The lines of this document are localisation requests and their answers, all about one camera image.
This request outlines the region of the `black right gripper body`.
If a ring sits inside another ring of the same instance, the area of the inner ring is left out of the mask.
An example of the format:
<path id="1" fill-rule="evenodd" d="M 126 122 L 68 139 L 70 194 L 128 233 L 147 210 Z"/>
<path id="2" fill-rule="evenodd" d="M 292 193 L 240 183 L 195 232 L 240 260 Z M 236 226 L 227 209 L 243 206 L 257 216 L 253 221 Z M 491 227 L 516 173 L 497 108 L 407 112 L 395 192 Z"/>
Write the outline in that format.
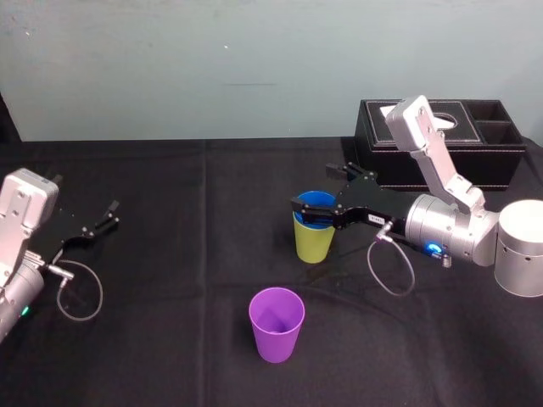
<path id="1" fill-rule="evenodd" d="M 370 176 L 349 181 L 335 198 L 333 226 L 344 229 L 355 223 L 381 228 L 392 222 L 391 232 L 406 234 L 406 219 L 418 196 L 381 188 Z"/>

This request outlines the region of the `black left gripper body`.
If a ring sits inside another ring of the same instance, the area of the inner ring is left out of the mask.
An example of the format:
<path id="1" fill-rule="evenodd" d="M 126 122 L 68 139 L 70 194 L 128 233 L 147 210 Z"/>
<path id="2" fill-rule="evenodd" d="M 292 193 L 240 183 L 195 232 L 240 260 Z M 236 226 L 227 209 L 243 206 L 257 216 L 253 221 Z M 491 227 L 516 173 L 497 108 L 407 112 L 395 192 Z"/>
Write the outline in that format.
<path id="1" fill-rule="evenodd" d="M 42 259 L 50 263 L 69 239 L 84 234 L 83 229 L 89 229 L 91 223 L 89 214 L 59 204 L 48 222 L 40 229 Z"/>

